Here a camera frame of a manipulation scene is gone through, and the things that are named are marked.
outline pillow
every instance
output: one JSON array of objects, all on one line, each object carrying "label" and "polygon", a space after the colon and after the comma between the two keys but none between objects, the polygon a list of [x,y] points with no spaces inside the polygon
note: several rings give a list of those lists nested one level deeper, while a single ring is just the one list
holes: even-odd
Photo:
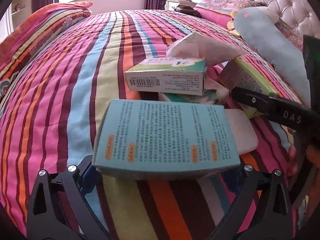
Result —
[{"label": "pillow", "polygon": [[195,6],[203,18],[227,28],[227,22],[232,21],[231,13],[247,7],[266,6],[264,3],[249,0],[201,0]]},{"label": "pillow", "polygon": [[54,3],[39,9],[0,43],[0,101],[10,84],[58,34],[89,17],[90,2]]},{"label": "pillow", "polygon": [[302,53],[257,8],[246,8],[236,15],[235,29],[251,47],[272,64],[277,73],[310,107],[310,85]]},{"label": "pillow", "polygon": [[276,23],[277,29],[287,38],[298,50],[303,51],[303,40],[282,20]]},{"label": "pillow", "polygon": [[[267,6],[259,6],[259,7],[255,7],[255,9],[258,9],[260,11],[262,11],[264,14],[266,14],[270,20],[272,21],[273,24],[276,24],[279,20],[280,20],[280,17],[279,15],[275,12],[275,11],[272,11],[271,9],[269,9]],[[238,14],[239,11],[233,11],[231,13],[231,17],[234,19],[236,18],[237,14]],[[234,21],[230,21],[227,23],[227,28],[229,30],[229,32],[237,37],[237,38],[240,38],[241,35],[237,32],[237,30],[235,29],[235,24],[234,24]]]}]

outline striped bedspread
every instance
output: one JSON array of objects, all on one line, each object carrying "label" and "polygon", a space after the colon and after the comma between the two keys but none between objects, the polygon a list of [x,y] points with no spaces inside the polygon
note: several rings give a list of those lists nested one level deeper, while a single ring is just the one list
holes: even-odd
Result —
[{"label": "striped bedspread", "polygon": [[[60,33],[10,85],[0,104],[0,201],[25,234],[27,204],[40,169],[64,171],[92,154],[102,116],[113,98],[140,99],[123,72],[146,57],[163,57],[177,39],[198,31],[249,51],[251,63],[281,96],[299,101],[273,68],[245,42],[204,19],[169,11],[118,11],[83,19]],[[211,69],[214,76],[219,66]],[[228,99],[225,107],[238,107]],[[252,120],[258,148],[242,155],[260,171],[286,171],[285,128]],[[205,239],[235,198],[233,171],[185,181],[101,177],[87,200],[115,239]],[[240,230],[248,227],[255,196]]]}]

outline flower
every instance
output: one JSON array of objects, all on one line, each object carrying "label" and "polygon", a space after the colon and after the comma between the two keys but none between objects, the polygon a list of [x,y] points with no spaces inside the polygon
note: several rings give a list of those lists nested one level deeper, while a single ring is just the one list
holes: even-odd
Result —
[{"label": "flower", "polygon": [[228,2],[228,0],[211,0],[210,4],[214,6],[224,5]]},{"label": "flower", "polygon": [[235,6],[239,8],[249,7],[250,2],[248,0],[237,0],[235,1]]},{"label": "flower", "polygon": [[9,87],[4,87],[2,88],[2,93],[5,95],[8,92]]},{"label": "flower", "polygon": [[72,25],[72,19],[68,16],[65,22],[62,25],[62,32],[68,29]]}]

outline tissue box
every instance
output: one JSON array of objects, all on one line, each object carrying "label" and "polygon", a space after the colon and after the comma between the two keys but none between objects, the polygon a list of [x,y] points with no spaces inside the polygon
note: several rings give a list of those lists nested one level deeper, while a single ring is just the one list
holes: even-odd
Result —
[{"label": "tissue box", "polygon": [[223,106],[114,99],[92,165],[128,179],[199,177],[240,164]]},{"label": "tissue box", "polygon": [[159,101],[222,105],[228,95],[228,89],[211,78],[206,77],[204,81],[204,94],[202,96],[159,93]]},{"label": "tissue box", "polygon": [[147,58],[124,72],[133,91],[203,95],[204,58]]},{"label": "tissue box", "polygon": [[[268,80],[249,63],[239,58],[229,61],[218,76],[218,79],[229,90],[234,87],[241,87],[267,96],[279,96],[275,87]],[[253,107],[242,104],[240,106],[249,118],[262,115]]]}]

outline nightstand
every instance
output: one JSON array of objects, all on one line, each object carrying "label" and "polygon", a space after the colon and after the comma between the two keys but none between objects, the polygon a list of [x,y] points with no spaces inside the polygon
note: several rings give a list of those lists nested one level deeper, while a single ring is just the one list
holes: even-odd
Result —
[{"label": "nightstand", "polygon": [[164,9],[166,11],[174,11],[174,9],[178,5],[190,6],[193,9],[197,5],[197,3],[191,2],[189,0],[166,0],[165,5],[164,5]]}]

